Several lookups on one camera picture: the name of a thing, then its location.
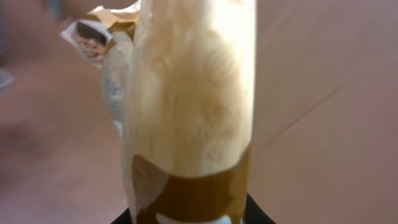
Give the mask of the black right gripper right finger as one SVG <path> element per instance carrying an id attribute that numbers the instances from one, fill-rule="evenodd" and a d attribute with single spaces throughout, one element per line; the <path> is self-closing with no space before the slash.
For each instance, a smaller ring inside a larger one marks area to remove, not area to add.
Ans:
<path id="1" fill-rule="evenodd" d="M 247 194 L 244 224 L 276 224 L 276 222 L 261 209 L 249 194 Z"/>

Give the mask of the beige snack bag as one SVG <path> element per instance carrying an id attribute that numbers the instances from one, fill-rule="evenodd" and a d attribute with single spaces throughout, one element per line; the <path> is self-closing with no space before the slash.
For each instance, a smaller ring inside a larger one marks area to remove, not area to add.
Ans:
<path id="1" fill-rule="evenodd" d="M 109 83 L 133 223 L 243 223 L 256 1 L 150 0 L 81 12 L 63 36 Z"/>

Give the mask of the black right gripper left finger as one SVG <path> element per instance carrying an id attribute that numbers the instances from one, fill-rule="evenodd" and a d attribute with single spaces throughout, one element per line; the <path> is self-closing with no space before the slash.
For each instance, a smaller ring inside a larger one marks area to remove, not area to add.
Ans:
<path id="1" fill-rule="evenodd" d="M 132 224 L 132 218 L 129 209 L 127 208 L 125 211 L 123 211 L 120 216 L 111 222 L 111 224 Z"/>

